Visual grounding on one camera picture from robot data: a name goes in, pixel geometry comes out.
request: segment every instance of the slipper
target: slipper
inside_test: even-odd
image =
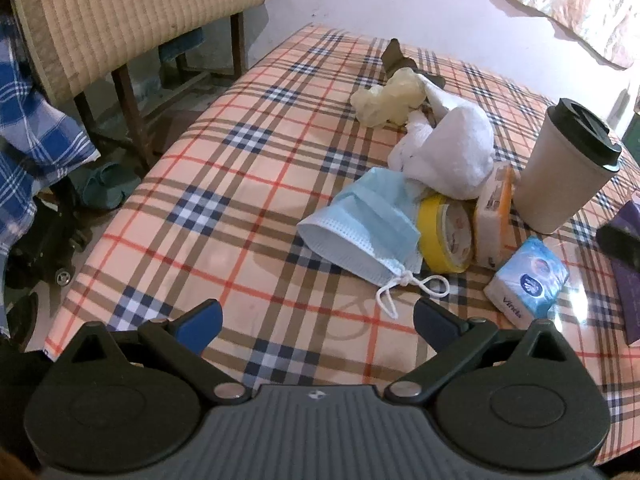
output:
[[[120,189],[124,200],[129,198],[141,182],[140,177],[131,168],[116,162],[107,163],[99,168],[96,176],[104,187]]]
[[[92,209],[119,208],[140,184],[133,170],[108,162],[94,170],[80,190],[82,204]]]

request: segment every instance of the gray plastic base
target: gray plastic base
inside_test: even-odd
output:
[[[46,470],[44,480],[100,478]],[[506,480],[453,452],[418,408],[382,401],[370,386],[263,386],[255,399],[218,407],[173,456],[127,480]],[[603,479],[583,465],[548,480]]]

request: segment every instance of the chair leg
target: chair leg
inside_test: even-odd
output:
[[[187,55],[183,52],[178,54],[175,58],[175,64],[178,67],[178,76],[180,76],[180,83],[186,83],[191,75],[189,74],[189,65],[187,64]]]
[[[122,148],[123,150],[138,156],[137,148],[129,139],[114,139],[113,137],[106,136],[100,131],[100,127],[94,119],[94,114],[91,111],[89,101],[87,100],[84,92],[80,92],[76,97],[74,97],[74,103],[76,104],[80,120],[82,121],[82,124],[84,124],[84,129],[86,130],[89,139],[91,139],[91,142],[94,143],[102,154],[109,153],[110,148],[113,149],[115,146],[116,148]],[[144,158],[141,158],[141,162],[143,165],[146,164],[146,160]]]
[[[234,58],[234,77],[238,79],[246,72],[244,51],[244,15],[242,12],[231,16],[231,54]]]
[[[129,135],[133,141],[140,159],[143,161],[145,171],[153,165],[152,154],[149,148],[149,138],[146,132],[145,121],[138,109],[138,102],[133,93],[129,69],[126,64],[111,72],[113,83],[116,87],[116,94],[120,102],[120,108],[124,115],[124,120],[129,129]]]

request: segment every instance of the plaid tablecloth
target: plaid tablecloth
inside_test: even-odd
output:
[[[172,146],[116,215],[57,314],[46,349],[57,355],[99,319],[128,330],[174,318],[207,298],[224,328],[205,350],[248,386],[374,383],[384,386],[433,355],[413,330],[417,288],[393,291],[399,319],[376,308],[376,287],[314,255],[296,223],[368,168],[385,166],[404,134],[364,128],[349,97],[383,82],[386,41],[309,26],[252,68]],[[477,102],[495,127],[495,153],[527,161],[548,99],[464,62],[407,48],[446,89]],[[571,270],[557,325],[609,403],[612,427],[600,460],[640,444],[640,349],[630,349],[610,263],[594,245],[640,182],[623,154],[611,183],[545,243]],[[511,215],[509,247],[530,234]],[[491,272],[449,276],[441,304],[462,317],[509,324],[482,294]]]

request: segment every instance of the mask ear loop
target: mask ear loop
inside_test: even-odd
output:
[[[444,292],[437,292],[436,290],[429,288],[426,284],[431,280],[437,280],[441,282],[444,285]],[[391,298],[391,293],[389,291],[397,285],[407,286],[409,285],[409,283],[417,285],[420,290],[422,290],[432,298],[444,298],[451,292],[449,280],[447,280],[444,276],[434,274],[433,276],[429,276],[427,278],[424,278],[423,280],[418,280],[418,278],[416,278],[411,272],[405,270],[400,276],[391,278],[386,285],[381,286],[376,292],[377,306],[379,306],[391,319],[398,319],[398,310],[396,309],[396,304],[394,303],[393,298]],[[389,308],[385,305],[384,301],[382,301],[383,294],[385,295],[386,301],[389,304]]]

